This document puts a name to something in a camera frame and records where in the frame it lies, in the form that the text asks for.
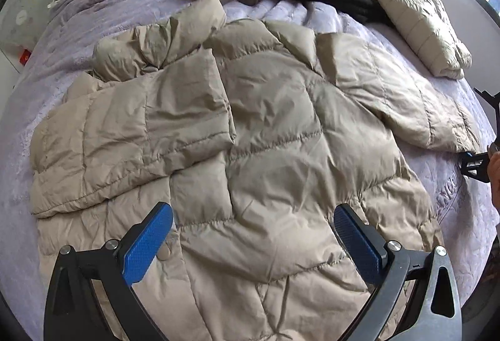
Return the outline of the person's right hand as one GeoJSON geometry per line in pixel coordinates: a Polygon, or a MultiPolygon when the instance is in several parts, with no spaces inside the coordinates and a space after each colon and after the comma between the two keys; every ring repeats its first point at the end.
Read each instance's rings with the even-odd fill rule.
{"type": "Polygon", "coordinates": [[[497,210],[500,208],[500,151],[490,156],[487,174],[491,183],[492,203],[497,210]]]}

